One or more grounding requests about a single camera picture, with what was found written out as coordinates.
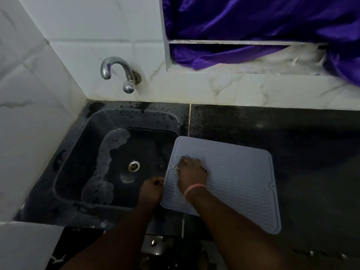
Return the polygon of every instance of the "drain ring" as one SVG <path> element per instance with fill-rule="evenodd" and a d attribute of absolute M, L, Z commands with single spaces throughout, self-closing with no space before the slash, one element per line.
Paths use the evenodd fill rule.
<path fill-rule="evenodd" d="M 132 161 L 127 167 L 128 171 L 132 173 L 137 172 L 139 168 L 140 168 L 140 163 L 135 160 Z"/>

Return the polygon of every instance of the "sink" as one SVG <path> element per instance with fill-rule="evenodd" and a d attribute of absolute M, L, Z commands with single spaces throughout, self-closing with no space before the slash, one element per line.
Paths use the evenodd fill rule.
<path fill-rule="evenodd" d="M 143 181 L 165 176 L 179 127 L 167 112 L 95 112 L 62 163 L 52 191 L 67 201 L 133 208 Z"/>

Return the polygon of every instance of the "wall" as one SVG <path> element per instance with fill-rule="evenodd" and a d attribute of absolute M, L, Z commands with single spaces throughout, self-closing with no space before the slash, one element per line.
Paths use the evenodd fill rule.
<path fill-rule="evenodd" d="M 239 67 L 221 65 L 181 70 L 168 57 L 159 0 L 20 1 L 91 99 L 360 109 L 359 88 L 336 77 L 302 75 L 301 68 L 297 75 L 271 73 L 271 64 L 257 71 L 266 74 L 242 74 Z M 124 58 L 141 73 L 134 93 L 123 92 L 119 65 L 111 80 L 100 77 L 101 61 L 108 56 Z"/>
<path fill-rule="evenodd" d="M 0 0 L 1 269 L 47 264 L 62 227 L 9 221 L 86 100 L 19 1 Z"/>

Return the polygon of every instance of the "chrome faucet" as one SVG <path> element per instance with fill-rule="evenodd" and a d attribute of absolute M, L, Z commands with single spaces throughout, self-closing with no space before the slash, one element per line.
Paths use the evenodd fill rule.
<path fill-rule="evenodd" d="M 122 88 L 125 93 L 131 94 L 135 90 L 136 84 L 141 82 L 141 76 L 138 72 L 132 70 L 124 59 L 119 57 L 108 57 L 104 59 L 100 68 L 101 76 L 105 80 L 111 79 L 111 66 L 114 63 L 120 64 L 124 68 L 127 81 L 124 82 Z"/>

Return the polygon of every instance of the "person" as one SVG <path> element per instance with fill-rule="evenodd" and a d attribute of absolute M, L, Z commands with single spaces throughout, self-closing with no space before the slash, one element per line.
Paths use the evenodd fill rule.
<path fill-rule="evenodd" d="M 229 270 L 288 269 L 271 235 L 202 186 L 206 185 L 207 171 L 201 167 L 200 160 L 182 158 L 178 175 L 179 190 L 205 222 Z M 162 199 L 163 181 L 161 177 L 145 180 L 137 206 L 61 270 L 136 269 L 146 228 Z"/>

